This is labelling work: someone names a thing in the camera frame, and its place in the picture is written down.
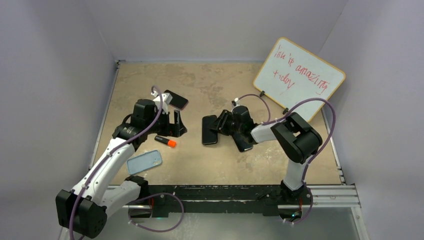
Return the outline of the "black phone silver frame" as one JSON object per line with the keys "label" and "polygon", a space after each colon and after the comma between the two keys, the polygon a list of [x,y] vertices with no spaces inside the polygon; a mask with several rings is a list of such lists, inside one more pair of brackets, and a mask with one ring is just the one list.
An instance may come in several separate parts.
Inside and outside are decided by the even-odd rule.
{"label": "black phone silver frame", "polygon": [[210,125],[213,124],[216,119],[216,115],[207,115],[202,118],[201,143],[204,146],[214,145],[218,143],[218,133],[210,129]]}

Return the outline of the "black phone dark frame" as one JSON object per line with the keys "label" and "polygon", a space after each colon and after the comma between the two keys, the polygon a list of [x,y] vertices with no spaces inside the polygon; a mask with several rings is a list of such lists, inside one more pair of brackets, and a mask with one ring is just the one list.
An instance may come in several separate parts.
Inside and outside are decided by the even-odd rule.
{"label": "black phone dark frame", "polygon": [[244,137],[240,133],[235,132],[232,135],[232,139],[240,153],[249,151],[253,148],[253,145],[246,142]]}

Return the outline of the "light blue phone case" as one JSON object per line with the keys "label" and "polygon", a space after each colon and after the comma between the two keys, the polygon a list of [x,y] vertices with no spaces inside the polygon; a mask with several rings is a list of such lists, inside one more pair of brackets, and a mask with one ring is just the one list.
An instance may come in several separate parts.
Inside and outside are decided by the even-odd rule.
{"label": "light blue phone case", "polygon": [[158,150],[145,152],[126,161],[127,171],[130,175],[136,175],[149,169],[160,166],[163,163]]}

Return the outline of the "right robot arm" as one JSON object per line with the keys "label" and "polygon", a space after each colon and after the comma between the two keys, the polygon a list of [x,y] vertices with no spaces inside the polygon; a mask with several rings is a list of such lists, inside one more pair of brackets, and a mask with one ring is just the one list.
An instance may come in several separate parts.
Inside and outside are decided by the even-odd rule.
{"label": "right robot arm", "polygon": [[231,111],[223,110],[207,128],[225,136],[238,134],[249,145],[278,141],[288,157],[280,191],[282,200],[288,204],[300,198],[307,161],[323,144],[321,135],[296,112],[289,113],[283,120],[259,124],[254,122],[246,106],[239,105]]}

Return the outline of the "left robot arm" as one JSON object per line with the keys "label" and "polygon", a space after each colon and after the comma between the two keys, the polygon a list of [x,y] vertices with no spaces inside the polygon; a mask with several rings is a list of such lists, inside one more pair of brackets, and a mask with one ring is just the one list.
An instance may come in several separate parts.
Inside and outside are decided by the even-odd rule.
{"label": "left robot arm", "polygon": [[150,134],[178,138],[187,132],[181,113],[174,110],[170,122],[167,103],[160,97],[154,100],[139,99],[133,112],[124,117],[109,141],[100,159],[71,189],[62,189],[55,198],[60,226],[68,229],[69,239],[94,239],[104,229],[106,222],[124,205],[135,202],[142,205],[151,194],[149,183],[141,176],[130,175],[115,190],[108,186],[122,165],[138,150]]}

